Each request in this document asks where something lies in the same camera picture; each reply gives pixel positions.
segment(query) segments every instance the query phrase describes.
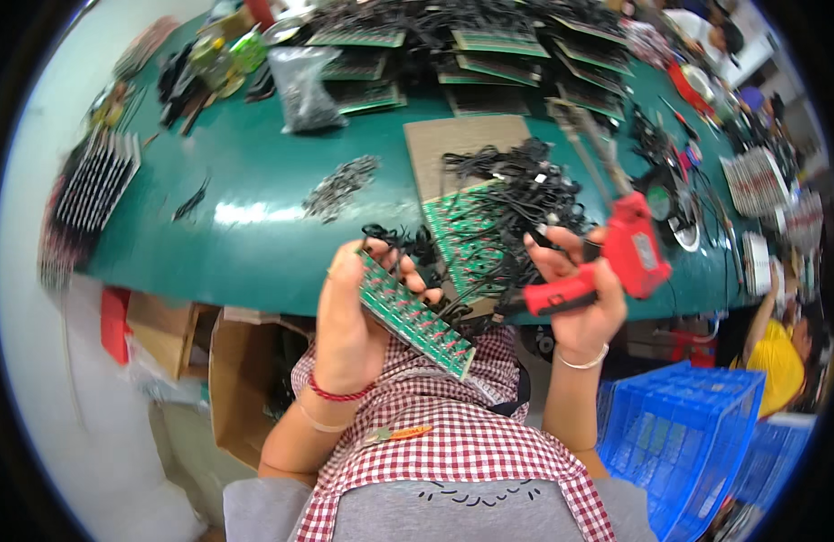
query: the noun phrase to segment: blue plastic crate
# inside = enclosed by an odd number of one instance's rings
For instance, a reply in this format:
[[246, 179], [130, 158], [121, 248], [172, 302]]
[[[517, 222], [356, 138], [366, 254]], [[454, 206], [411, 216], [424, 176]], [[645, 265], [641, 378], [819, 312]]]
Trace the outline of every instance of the blue plastic crate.
[[609, 421], [609, 409], [613, 406], [613, 390], [616, 388], [616, 381], [602, 380], [597, 385], [597, 447], [600, 451], [604, 443], [604, 434], [607, 432]]
[[731, 493], [742, 502], [768, 510], [800, 460], [814, 427], [814, 415], [791, 415], [762, 421], [742, 460]]
[[618, 381], [599, 453], [646, 490], [661, 542], [696, 540], [718, 512], [751, 439], [765, 374], [677, 363]]
[[[654, 375], [661, 371], [679, 370], [682, 367], [690, 366], [691, 362], [685, 360], [684, 362], [675, 363], [667, 367], [661, 367], [661, 369], [654, 369], [650, 371], [650, 374]], [[628, 379], [602, 380], [597, 385], [597, 444], [595, 449], [598, 452], [601, 451], [601, 446], [604, 445], [604, 436], [606, 435], [607, 423], [609, 422], [609, 412], [613, 406], [613, 392], [616, 390], [616, 384], [625, 380]]]

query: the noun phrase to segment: red string bracelet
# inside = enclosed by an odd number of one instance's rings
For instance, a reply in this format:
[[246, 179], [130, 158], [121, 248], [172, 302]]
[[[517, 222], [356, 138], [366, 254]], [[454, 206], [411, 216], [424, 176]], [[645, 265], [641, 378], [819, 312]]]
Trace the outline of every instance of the red string bracelet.
[[314, 381], [314, 371], [309, 373], [309, 388], [318, 396], [323, 397], [327, 401], [337, 401], [337, 402], [346, 402], [346, 401], [356, 401], [357, 399], [361, 399], [368, 392], [372, 391], [375, 388], [374, 384], [369, 384], [365, 389], [361, 392], [357, 392], [355, 394], [350, 394], [347, 396], [336, 396], [335, 394], [327, 393], [326, 391], [317, 387], [317, 382]]

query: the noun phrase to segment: cardboard sheet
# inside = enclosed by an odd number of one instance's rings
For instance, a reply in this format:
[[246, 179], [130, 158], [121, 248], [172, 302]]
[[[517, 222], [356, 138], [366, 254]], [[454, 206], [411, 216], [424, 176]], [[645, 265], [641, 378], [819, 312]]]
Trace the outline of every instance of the cardboard sheet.
[[253, 469], [273, 426], [263, 415], [270, 383], [276, 325], [219, 317], [212, 333], [209, 395], [216, 445]]
[[[444, 153], [476, 153], [487, 145], [505, 153], [531, 137], [519, 115], [504, 114], [460, 119], [410, 122], [403, 126], [417, 180], [421, 203], [441, 196], [441, 156]], [[485, 179], [466, 179], [470, 187]], [[444, 195], [456, 191], [456, 179], [447, 175]]]
[[135, 291], [128, 302], [126, 321], [143, 348], [177, 380], [188, 367], [197, 319], [201, 313], [217, 311], [215, 306], [195, 303], [174, 307], [162, 298]]

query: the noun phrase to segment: yellow shirt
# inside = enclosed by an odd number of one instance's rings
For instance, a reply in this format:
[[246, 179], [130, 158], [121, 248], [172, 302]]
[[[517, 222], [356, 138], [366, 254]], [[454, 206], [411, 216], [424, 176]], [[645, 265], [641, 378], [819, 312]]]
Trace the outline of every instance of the yellow shirt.
[[[730, 368], [743, 369], [738, 358]], [[767, 373], [758, 418], [769, 416], [787, 406], [800, 393], [805, 382], [800, 355], [793, 348], [788, 331], [776, 320], [770, 320], [767, 324], [767, 332], [755, 344], [745, 369]]]

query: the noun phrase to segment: checkered apron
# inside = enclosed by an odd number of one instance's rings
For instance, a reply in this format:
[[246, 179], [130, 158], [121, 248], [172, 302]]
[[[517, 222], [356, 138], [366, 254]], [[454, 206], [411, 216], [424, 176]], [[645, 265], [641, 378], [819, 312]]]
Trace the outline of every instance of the checkered apron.
[[[295, 390], [308, 385], [313, 366], [314, 345], [291, 374]], [[487, 410], [498, 402], [515, 401], [518, 379], [511, 328], [497, 327], [478, 339], [465, 383], [391, 339], [375, 388], [363, 398], [354, 424], [342, 434], [318, 472], [296, 540], [332, 539], [339, 498], [356, 487], [405, 480], [532, 479], [558, 482], [584, 540], [615, 541], [604, 504], [585, 466], [552, 435], [522, 425], [528, 404], [510, 418]], [[431, 425], [432, 431], [410, 439], [362, 445], [377, 428], [421, 425]]]

